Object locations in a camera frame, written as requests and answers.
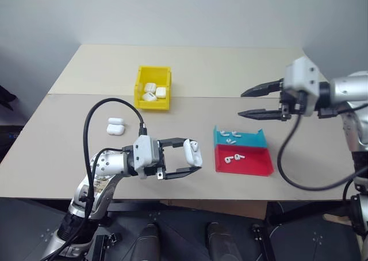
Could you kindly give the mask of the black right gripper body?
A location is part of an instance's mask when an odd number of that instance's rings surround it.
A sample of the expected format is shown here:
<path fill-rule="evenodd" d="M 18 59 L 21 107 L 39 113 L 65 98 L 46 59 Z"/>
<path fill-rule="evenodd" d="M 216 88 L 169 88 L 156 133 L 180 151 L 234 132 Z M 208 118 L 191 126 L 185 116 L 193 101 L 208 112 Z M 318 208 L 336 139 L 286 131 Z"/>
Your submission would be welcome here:
<path fill-rule="evenodd" d="M 303 115 L 305 113 L 305 92 L 284 89 L 283 85 L 284 80 L 281 79 L 278 110 L 281 112 L 280 120 L 287 121 L 294 114 Z"/>

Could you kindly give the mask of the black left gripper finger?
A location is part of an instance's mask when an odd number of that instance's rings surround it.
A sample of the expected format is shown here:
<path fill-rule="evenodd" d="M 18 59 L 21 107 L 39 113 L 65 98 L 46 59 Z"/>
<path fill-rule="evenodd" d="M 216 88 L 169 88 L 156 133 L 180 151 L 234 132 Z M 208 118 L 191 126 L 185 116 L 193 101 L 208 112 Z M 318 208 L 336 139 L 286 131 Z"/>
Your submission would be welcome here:
<path fill-rule="evenodd" d="M 161 139 L 159 140 L 159 145 L 160 147 L 178 148 L 178 147 L 183 147 L 183 144 L 185 141 L 186 139 L 180 138 L 180 137 L 175 137 L 175 138 L 170 138 L 170 139 Z"/>
<path fill-rule="evenodd" d="M 184 178 L 184 177 L 198 171 L 199 169 L 201 169 L 201 167 L 196 167 L 196 166 L 178 168 L 176 170 L 176 172 L 165 173 L 165 180 Z"/>

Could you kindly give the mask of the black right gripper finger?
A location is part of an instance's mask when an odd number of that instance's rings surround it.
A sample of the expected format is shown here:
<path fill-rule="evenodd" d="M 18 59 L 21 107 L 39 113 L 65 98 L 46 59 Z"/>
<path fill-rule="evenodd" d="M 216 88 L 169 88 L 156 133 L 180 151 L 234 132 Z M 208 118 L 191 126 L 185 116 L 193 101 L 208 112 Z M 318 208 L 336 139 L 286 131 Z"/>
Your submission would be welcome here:
<path fill-rule="evenodd" d="M 259 84 L 243 92 L 241 97 L 262 97 L 273 92 L 281 91 L 282 82 L 283 78 L 276 81 Z"/>
<path fill-rule="evenodd" d="M 252 120 L 280 120 L 282 121 L 282 112 L 280 110 L 254 109 L 237 113 L 239 116 Z"/>

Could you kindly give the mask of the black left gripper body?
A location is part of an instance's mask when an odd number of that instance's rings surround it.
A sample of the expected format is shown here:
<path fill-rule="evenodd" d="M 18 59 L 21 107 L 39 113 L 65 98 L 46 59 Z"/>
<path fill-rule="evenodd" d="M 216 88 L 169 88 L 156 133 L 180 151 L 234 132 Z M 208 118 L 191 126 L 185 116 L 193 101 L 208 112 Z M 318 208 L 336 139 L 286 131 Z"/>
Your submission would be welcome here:
<path fill-rule="evenodd" d="M 164 149 L 159 140 L 154 140 L 155 149 L 158 150 L 159 159 L 152 162 L 144 169 L 146 176 L 156 176 L 158 180 L 164 180 L 166 177 L 166 162 L 164 159 Z"/>

